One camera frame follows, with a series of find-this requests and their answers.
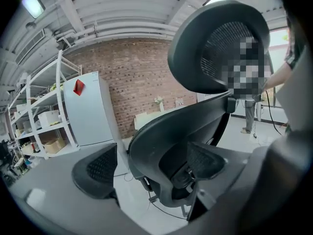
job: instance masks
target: white shelving unit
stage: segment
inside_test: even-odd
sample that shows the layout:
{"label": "white shelving unit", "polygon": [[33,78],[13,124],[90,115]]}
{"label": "white shelving unit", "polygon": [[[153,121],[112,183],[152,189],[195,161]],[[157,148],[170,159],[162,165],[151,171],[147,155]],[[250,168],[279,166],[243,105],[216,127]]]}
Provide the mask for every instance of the white shelving unit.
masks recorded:
{"label": "white shelving unit", "polygon": [[[56,157],[67,153],[75,152],[79,150],[78,145],[75,143],[74,138],[69,129],[69,122],[66,120],[64,107],[63,107],[63,91],[61,90],[61,82],[65,82],[73,77],[82,74],[81,66],[76,66],[69,60],[62,56],[62,51],[59,51],[58,58],[44,67],[34,76],[29,75],[26,85],[21,89],[17,96],[13,99],[12,103],[8,106],[11,110],[16,107],[17,104],[21,104],[26,100],[27,107],[24,111],[19,113],[19,116],[11,121],[11,127],[14,132],[15,124],[29,120],[32,132],[15,138],[16,142],[24,138],[32,137],[36,141],[40,152],[23,152],[24,155],[43,157],[48,159],[50,157]],[[50,87],[56,84],[56,89],[50,92]],[[32,102],[32,98],[40,97],[37,101]],[[37,130],[34,117],[42,111],[52,109],[53,106],[58,106],[60,112],[61,121],[58,124],[42,128]],[[68,144],[56,154],[49,154],[45,151],[39,134],[55,130],[57,136],[60,136],[59,129],[64,128],[64,131],[68,138]]]}

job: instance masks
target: chair headrest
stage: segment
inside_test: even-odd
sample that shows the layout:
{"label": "chair headrest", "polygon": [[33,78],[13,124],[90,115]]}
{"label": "chair headrest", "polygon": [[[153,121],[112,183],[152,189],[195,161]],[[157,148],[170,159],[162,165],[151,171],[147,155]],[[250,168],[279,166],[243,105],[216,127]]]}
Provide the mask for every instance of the chair headrest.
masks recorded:
{"label": "chair headrest", "polygon": [[234,81],[238,66],[250,70],[257,60],[258,71],[264,70],[268,46],[269,29],[259,11],[237,1],[221,1],[202,7],[181,25],[172,41],[168,64],[186,89],[217,94],[238,89]]}

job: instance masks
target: cardboard box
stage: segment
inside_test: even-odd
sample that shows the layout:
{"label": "cardboard box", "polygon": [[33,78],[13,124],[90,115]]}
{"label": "cardboard box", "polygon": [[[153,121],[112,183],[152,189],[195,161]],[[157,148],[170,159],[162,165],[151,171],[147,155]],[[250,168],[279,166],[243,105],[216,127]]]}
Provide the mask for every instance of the cardboard box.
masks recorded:
{"label": "cardboard box", "polygon": [[45,151],[47,153],[58,153],[63,147],[65,147],[65,142],[63,139],[54,139],[44,144]]}

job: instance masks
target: cable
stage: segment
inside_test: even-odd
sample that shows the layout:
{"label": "cable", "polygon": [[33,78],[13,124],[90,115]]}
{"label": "cable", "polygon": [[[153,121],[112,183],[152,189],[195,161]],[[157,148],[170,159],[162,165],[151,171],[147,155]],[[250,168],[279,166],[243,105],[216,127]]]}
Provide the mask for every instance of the cable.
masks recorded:
{"label": "cable", "polygon": [[257,141],[258,141],[258,144],[259,144],[260,147],[267,144],[267,143],[264,142],[264,141],[262,141],[263,144],[260,144],[260,139],[259,139],[259,138],[257,138]]}
{"label": "cable", "polygon": [[124,180],[125,180],[126,182],[130,182],[131,180],[134,179],[134,176],[133,176],[131,180],[126,180],[126,179],[125,179],[126,175],[127,175],[127,174],[124,175]]}
{"label": "cable", "polygon": [[159,209],[161,212],[163,212],[163,213],[165,213],[165,214],[167,214],[167,215],[170,215],[170,216],[176,217],[176,218],[180,218],[180,219],[183,219],[183,220],[187,220],[186,218],[182,218],[182,217],[177,217],[177,216],[171,215],[171,214],[169,214],[169,213],[163,211],[161,208],[157,207],[157,206],[156,206],[154,203],[152,203],[151,201],[149,201],[149,202],[150,202],[151,204],[153,204],[154,207],[156,207],[156,208]]}
{"label": "cable", "polygon": [[279,133],[279,135],[281,136],[282,134],[277,130],[276,126],[275,126],[275,123],[274,123],[274,120],[273,120],[273,117],[272,117],[272,113],[270,112],[270,105],[269,105],[269,98],[268,98],[268,109],[269,109],[269,115],[270,115],[270,119],[272,120],[272,123],[273,123],[273,126],[275,128],[275,130]]}
{"label": "cable", "polygon": [[[148,192],[148,194],[149,194],[149,198],[151,198],[150,197],[150,193]],[[148,208],[147,208],[147,210],[149,209],[149,207],[150,207],[150,204],[151,204],[151,201],[149,201],[149,205],[148,205]]]}
{"label": "cable", "polygon": [[[258,108],[256,108],[255,109],[256,111],[256,119],[257,119],[257,121],[259,121],[259,119],[258,119]],[[255,137],[256,137],[256,133],[255,133],[255,128],[256,128],[256,121],[254,121],[254,134],[253,134],[253,136],[255,135]]]}

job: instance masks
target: white desk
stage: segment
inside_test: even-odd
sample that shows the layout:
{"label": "white desk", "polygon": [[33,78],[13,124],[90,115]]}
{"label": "white desk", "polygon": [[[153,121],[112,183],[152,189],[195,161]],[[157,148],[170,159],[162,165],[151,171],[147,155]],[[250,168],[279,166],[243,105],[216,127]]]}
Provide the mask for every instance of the white desk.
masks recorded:
{"label": "white desk", "polygon": [[74,165],[108,144],[83,147],[77,152],[42,161],[21,177],[10,192],[25,199],[32,189],[44,193],[35,210],[53,223],[79,235],[125,234],[125,227],[134,234],[147,234],[132,222],[113,199],[94,199],[84,194],[72,180]]}
{"label": "white desk", "polygon": [[182,109],[184,107],[186,107],[186,106],[178,106],[178,107],[175,107],[175,108],[172,108],[172,109],[169,109],[166,111],[162,111],[162,112],[152,112],[150,114],[147,114],[146,112],[144,112],[144,113],[135,115],[135,118],[134,118],[135,130],[139,130],[140,128],[142,128],[144,125],[146,125],[147,123],[149,123],[153,119],[156,119],[156,118],[158,118],[162,115],[165,115],[169,112]]}

